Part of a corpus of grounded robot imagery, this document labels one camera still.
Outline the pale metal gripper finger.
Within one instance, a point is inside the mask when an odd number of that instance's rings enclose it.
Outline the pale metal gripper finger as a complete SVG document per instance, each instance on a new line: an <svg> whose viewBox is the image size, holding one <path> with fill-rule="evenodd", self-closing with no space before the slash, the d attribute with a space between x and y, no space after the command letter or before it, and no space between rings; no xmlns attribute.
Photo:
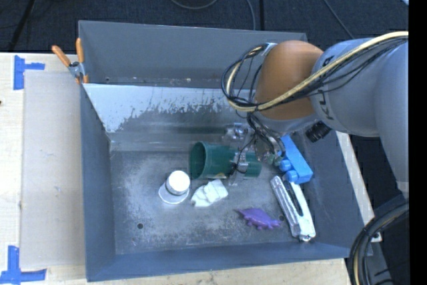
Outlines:
<svg viewBox="0 0 427 285"><path fill-rule="evenodd" d="M237 184L240 180L240 175L241 175L241 173L239 171L238 165L235 164L234 168L233 168L233 170L230 173L229 178L228 178L228 186L229 187L237 186Z"/></svg>
<svg viewBox="0 0 427 285"><path fill-rule="evenodd" d="M234 167L235 168L248 168L249 162L246 159L247 149L239 150L235 153Z"/></svg>

